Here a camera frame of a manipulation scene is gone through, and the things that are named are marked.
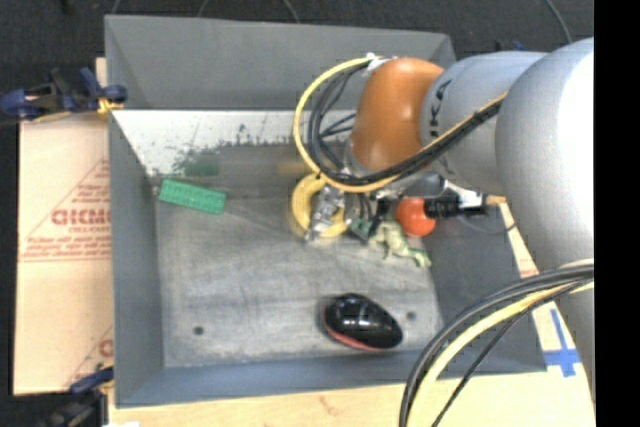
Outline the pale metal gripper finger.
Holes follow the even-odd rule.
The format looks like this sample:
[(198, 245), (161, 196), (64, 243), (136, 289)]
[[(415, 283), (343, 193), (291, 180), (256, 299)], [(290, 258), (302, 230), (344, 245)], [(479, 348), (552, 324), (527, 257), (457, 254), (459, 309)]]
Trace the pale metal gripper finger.
[(348, 228), (345, 221), (346, 201), (337, 203), (321, 201), (318, 204), (318, 232), (321, 238), (333, 238), (343, 234)]
[(333, 186), (320, 186), (310, 193), (309, 226), (304, 239), (334, 238), (345, 232), (344, 194)]

